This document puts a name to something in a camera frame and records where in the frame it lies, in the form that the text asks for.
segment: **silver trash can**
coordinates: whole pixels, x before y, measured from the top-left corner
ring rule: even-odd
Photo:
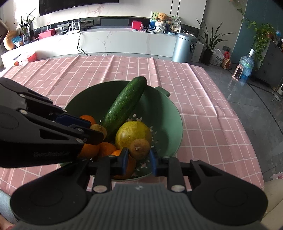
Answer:
[[[185,33],[178,33],[172,61],[182,63],[190,62],[193,57],[196,42],[196,37]]]

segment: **label on trash can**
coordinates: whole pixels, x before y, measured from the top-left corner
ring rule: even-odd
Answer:
[[[194,44],[191,44],[191,53],[194,51]]]

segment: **cucumber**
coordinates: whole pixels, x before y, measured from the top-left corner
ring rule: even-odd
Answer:
[[[118,95],[101,122],[101,125],[107,130],[108,140],[113,137],[113,135],[116,135],[118,129],[133,112],[146,85],[147,80],[145,77],[135,77]]]

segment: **gray tile floor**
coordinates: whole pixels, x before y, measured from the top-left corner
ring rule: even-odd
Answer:
[[[105,54],[171,60],[169,57],[145,54],[90,53],[90,55]],[[281,102],[277,101],[271,93],[272,89],[260,82],[249,80],[241,84],[231,81],[232,74],[221,67],[206,66],[202,63],[192,63],[192,65],[201,66],[206,70],[237,113],[257,155],[264,181],[270,180],[272,174],[283,172],[283,133],[281,131],[283,130],[283,98]]]

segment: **tablecloth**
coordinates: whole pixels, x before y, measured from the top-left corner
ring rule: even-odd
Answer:
[[[201,67],[187,63],[142,57],[76,56],[47,59],[14,66],[4,77],[44,96],[58,106],[84,89],[106,81],[132,80],[145,76],[152,87],[161,86],[178,108],[183,121],[183,140],[176,154],[182,162],[201,159],[256,186],[263,177],[250,140],[233,109],[213,80]],[[19,186],[60,167],[0,168],[0,189],[11,195]],[[148,176],[128,183],[161,182]],[[190,189],[185,177],[187,189]],[[93,177],[88,190],[91,189]]]

